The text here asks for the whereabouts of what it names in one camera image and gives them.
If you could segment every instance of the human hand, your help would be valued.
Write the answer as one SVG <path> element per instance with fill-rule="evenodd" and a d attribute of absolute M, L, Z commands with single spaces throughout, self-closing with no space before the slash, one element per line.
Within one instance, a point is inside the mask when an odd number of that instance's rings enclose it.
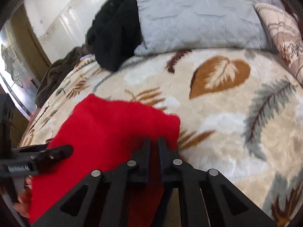
<path fill-rule="evenodd" d="M 14 204 L 14 209 L 25 218 L 29 218 L 29 208 L 31 205 L 31 185 L 32 179 L 30 177 L 25 178 L 28 187 L 22 190 L 21 193 L 18 194 L 18 201 L 20 203 Z"/>

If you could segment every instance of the floral blanket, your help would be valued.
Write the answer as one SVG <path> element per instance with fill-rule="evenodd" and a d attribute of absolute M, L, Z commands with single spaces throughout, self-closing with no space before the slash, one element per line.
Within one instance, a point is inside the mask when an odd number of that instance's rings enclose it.
<path fill-rule="evenodd" d="M 90 57 L 46 101 L 22 146 L 54 137 L 90 93 L 142 102 L 179 115 L 183 160 L 218 169 L 285 226 L 303 202 L 303 90 L 283 66 L 270 53 L 206 49 L 133 57 L 110 73 Z"/>

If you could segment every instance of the patterned pillow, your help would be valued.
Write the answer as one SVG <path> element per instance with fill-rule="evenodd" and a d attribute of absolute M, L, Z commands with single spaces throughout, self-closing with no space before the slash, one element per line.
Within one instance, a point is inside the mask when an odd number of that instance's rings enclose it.
<path fill-rule="evenodd" d="M 285 10 L 268 3 L 256 3 L 254 7 L 286 65 L 302 84 L 303 43 L 296 20 Z"/>

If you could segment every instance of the heart-shaped leaf print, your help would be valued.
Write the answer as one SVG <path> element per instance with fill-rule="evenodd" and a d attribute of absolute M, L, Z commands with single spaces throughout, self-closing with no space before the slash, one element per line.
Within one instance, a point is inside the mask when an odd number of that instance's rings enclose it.
<path fill-rule="evenodd" d="M 193 74 L 189 98 L 223 91 L 244 83 L 249 77 L 250 66 L 243 60 L 229 60 L 214 56 L 200 65 Z"/>

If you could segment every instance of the triangular cutout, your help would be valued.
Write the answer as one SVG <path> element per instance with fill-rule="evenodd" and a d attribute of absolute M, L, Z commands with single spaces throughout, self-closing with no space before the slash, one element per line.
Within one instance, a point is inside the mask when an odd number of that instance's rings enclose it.
<path fill-rule="evenodd" d="M 88 185 L 84 184 L 71 198 L 69 198 L 61 207 L 60 210 L 73 217 L 77 216 L 84 198 L 88 191 Z"/>
<path fill-rule="evenodd" d="M 248 211 L 248 207 L 241 202 L 225 185 L 221 185 L 221 189 L 233 216 Z"/>

